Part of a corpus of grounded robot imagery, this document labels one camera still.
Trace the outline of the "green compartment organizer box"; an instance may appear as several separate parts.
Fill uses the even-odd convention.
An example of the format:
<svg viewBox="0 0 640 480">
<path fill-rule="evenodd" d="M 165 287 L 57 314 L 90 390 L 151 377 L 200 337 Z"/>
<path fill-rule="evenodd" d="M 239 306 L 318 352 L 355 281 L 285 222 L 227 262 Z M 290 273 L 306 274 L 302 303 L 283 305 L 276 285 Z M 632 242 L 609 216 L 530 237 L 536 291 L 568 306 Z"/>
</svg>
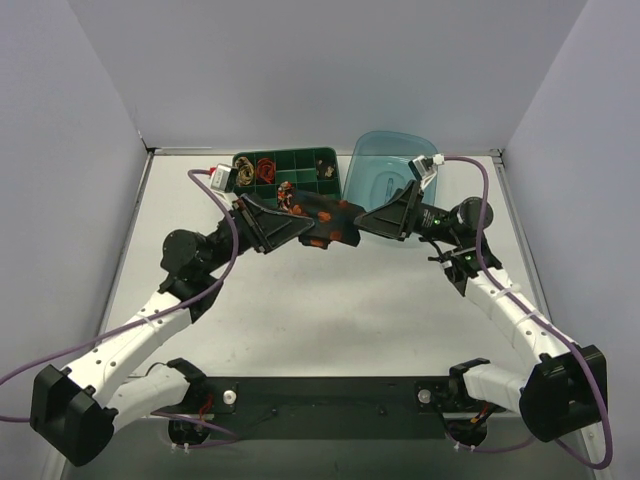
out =
<svg viewBox="0 0 640 480">
<path fill-rule="evenodd" d="M 276 164 L 276 174 L 273 184 L 258 183 L 256 173 L 252 185 L 239 187 L 236 184 L 235 192 L 238 196 L 256 194 L 267 204 L 276 206 L 278 186 L 282 182 L 289 181 L 294 185 L 295 190 L 314 192 L 337 200 L 342 197 L 337 154 L 330 147 L 240 152 L 233 157 L 233 166 L 234 161 L 241 156 L 248 157 L 255 170 L 259 159 L 264 157 L 272 159 Z M 316 159 L 328 157 L 336 160 L 336 175 L 331 180 L 319 181 L 316 176 Z"/>
</svg>

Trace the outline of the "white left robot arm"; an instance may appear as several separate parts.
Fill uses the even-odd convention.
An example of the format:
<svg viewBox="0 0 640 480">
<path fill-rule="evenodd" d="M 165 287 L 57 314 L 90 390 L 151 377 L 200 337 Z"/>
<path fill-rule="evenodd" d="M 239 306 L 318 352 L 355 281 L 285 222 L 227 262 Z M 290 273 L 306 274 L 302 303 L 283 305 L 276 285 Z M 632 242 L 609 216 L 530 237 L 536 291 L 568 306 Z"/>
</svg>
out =
<svg viewBox="0 0 640 480">
<path fill-rule="evenodd" d="M 162 246 L 166 279 L 121 328 L 62 369 L 46 366 L 34 379 L 30 426 L 75 466 L 95 459 L 121 427 L 180 402 L 200 373 L 170 363 L 127 379 L 160 346 L 198 321 L 214 304 L 229 272 L 249 249 L 269 253 L 310 230 L 309 217 L 272 210 L 243 195 L 223 210 L 214 232 L 178 229 Z"/>
</svg>

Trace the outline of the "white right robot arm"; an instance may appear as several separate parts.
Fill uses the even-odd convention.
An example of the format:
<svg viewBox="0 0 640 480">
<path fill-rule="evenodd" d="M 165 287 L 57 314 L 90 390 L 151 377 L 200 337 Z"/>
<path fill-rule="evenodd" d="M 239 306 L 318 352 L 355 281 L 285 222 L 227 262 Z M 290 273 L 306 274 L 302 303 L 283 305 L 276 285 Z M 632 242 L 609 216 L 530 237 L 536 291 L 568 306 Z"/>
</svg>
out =
<svg viewBox="0 0 640 480">
<path fill-rule="evenodd" d="M 487 402 L 520 415 L 543 442 L 598 423 L 607 410 L 606 360 L 595 346 L 581 347 L 551 330 L 551 323 L 511 280 L 491 252 L 485 228 L 493 210 L 484 196 L 450 210 L 427 205 L 411 181 L 391 200 L 359 216 L 361 231 L 403 241 L 449 245 L 435 256 L 459 294 L 475 304 L 520 357 L 526 371 L 478 358 L 449 370 L 449 393 L 459 406 Z"/>
</svg>

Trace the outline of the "dark floral orange tie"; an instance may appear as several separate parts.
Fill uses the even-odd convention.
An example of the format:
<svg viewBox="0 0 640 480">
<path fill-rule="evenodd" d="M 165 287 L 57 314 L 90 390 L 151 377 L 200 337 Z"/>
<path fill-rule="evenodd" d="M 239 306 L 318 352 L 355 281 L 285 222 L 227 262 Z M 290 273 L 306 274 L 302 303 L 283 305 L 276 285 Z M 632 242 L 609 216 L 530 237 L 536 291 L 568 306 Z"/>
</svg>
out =
<svg viewBox="0 0 640 480">
<path fill-rule="evenodd" d="M 351 247 L 360 243 L 361 236 L 354 221 L 366 211 L 359 205 L 313 192 L 297 191 L 288 211 L 314 221 L 314 226 L 299 237 L 304 246 L 326 250 L 332 242 Z"/>
</svg>

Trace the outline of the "teal transparent plastic tub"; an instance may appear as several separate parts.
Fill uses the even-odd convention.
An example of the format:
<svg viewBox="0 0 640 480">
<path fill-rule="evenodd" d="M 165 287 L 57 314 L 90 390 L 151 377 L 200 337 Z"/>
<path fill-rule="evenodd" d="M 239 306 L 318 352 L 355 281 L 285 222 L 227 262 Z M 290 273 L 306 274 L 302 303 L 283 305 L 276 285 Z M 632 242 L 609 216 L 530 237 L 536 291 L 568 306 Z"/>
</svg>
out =
<svg viewBox="0 0 640 480">
<path fill-rule="evenodd" d="M 396 191 L 415 178 L 409 162 L 420 155 L 429 157 L 437 153 L 430 141 L 410 134 L 373 131 L 361 136 L 354 147 L 342 192 L 342 199 L 349 203 L 342 226 L 345 242 L 370 238 L 378 244 L 418 248 L 420 242 L 415 236 L 400 242 L 357 228 L 353 224 L 359 216 L 355 208 L 359 206 L 368 213 L 390 201 Z"/>
</svg>

